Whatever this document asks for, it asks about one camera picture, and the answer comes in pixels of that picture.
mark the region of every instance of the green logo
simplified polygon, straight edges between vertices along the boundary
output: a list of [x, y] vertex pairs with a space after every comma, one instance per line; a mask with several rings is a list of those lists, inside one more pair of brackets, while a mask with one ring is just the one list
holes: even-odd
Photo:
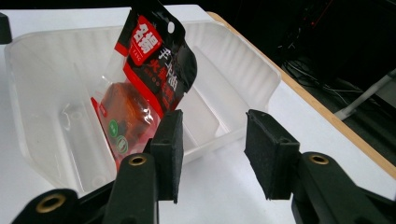
[[117, 134], [119, 133], [119, 125], [114, 119], [108, 123], [108, 132], [112, 137], [116, 137]]

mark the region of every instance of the transparent plastic container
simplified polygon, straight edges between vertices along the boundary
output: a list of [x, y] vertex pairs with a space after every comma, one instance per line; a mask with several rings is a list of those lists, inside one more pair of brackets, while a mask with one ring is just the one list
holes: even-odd
[[[246, 134], [246, 112], [267, 111], [280, 72], [216, 22], [183, 23], [198, 75], [183, 110], [184, 162]], [[21, 152], [57, 188], [89, 192], [116, 167], [91, 104], [121, 27], [40, 32], [6, 46]]]

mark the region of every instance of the white table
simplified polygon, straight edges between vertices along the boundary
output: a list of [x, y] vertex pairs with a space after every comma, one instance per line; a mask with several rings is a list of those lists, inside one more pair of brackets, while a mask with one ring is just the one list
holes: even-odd
[[[214, 20], [195, 5], [167, 6], [181, 21]], [[36, 31], [123, 25], [129, 8], [0, 10], [13, 37]], [[19, 150], [9, 101], [4, 47], [0, 46], [0, 223], [9, 223], [37, 195], [53, 189]], [[336, 159], [355, 183], [395, 199], [396, 181], [337, 131], [322, 114], [282, 81], [269, 104], [273, 115], [300, 143]], [[265, 201], [244, 154], [245, 139], [183, 166], [179, 203], [160, 202], [160, 223], [294, 223], [290, 201]]]

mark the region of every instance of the metal screw hole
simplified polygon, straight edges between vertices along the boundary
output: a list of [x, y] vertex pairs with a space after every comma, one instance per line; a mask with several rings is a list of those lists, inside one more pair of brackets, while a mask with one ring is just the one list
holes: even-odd
[[137, 166], [137, 165], [144, 164], [146, 162], [146, 160], [147, 160], [146, 157], [136, 156], [129, 160], [129, 164], [133, 165], [133, 166]]
[[311, 160], [312, 162], [314, 162], [316, 164], [320, 164], [320, 165], [329, 164], [329, 160], [327, 158], [319, 156], [319, 155], [312, 155], [309, 157], [309, 160]]
[[62, 206], [66, 201], [66, 197], [60, 193], [51, 194], [43, 198], [35, 207], [37, 213], [48, 213]]

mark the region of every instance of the food package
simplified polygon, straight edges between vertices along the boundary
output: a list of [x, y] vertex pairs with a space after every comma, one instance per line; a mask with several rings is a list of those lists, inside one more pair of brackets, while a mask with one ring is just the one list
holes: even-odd
[[117, 167], [142, 152], [197, 74], [182, 24], [156, 0], [135, 0], [92, 104]]

